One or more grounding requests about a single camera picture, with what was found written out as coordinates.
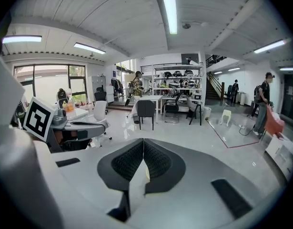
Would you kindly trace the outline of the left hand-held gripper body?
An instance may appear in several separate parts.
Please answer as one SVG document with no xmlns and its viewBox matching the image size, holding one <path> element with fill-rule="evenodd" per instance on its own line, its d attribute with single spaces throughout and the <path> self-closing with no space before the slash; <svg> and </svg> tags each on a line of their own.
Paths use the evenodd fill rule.
<svg viewBox="0 0 293 229">
<path fill-rule="evenodd" d="M 67 124 L 66 111 L 32 97 L 24 118 L 23 128 L 45 142 L 51 152 L 61 152 L 54 130 L 62 131 Z"/>
</svg>

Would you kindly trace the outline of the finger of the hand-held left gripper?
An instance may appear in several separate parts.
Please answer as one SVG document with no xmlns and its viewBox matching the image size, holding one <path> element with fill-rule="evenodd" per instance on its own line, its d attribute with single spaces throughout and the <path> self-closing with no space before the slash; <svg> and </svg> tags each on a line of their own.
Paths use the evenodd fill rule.
<svg viewBox="0 0 293 229">
<path fill-rule="evenodd" d="M 102 135 L 106 126 L 99 123 L 68 121 L 64 131 L 75 132 L 77 138 L 93 138 Z"/>
</svg>

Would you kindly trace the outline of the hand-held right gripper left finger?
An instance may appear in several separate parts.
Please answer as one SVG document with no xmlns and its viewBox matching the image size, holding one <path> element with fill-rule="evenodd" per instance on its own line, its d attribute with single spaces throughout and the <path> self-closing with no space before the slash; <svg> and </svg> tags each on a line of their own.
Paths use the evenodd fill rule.
<svg viewBox="0 0 293 229">
<path fill-rule="evenodd" d="M 143 158 L 143 139 L 50 158 L 50 188 L 61 212 L 61 228 L 142 228 L 130 223 L 129 188 Z"/>
</svg>

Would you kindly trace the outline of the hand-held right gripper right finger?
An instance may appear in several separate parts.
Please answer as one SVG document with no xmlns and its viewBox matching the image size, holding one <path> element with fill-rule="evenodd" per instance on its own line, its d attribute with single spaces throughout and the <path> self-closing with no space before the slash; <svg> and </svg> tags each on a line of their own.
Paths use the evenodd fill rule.
<svg viewBox="0 0 293 229">
<path fill-rule="evenodd" d="M 215 157 L 145 139 L 151 167 L 145 198 L 131 216 L 138 229 L 252 229 L 266 218 L 283 190 L 265 194 Z"/>
</svg>

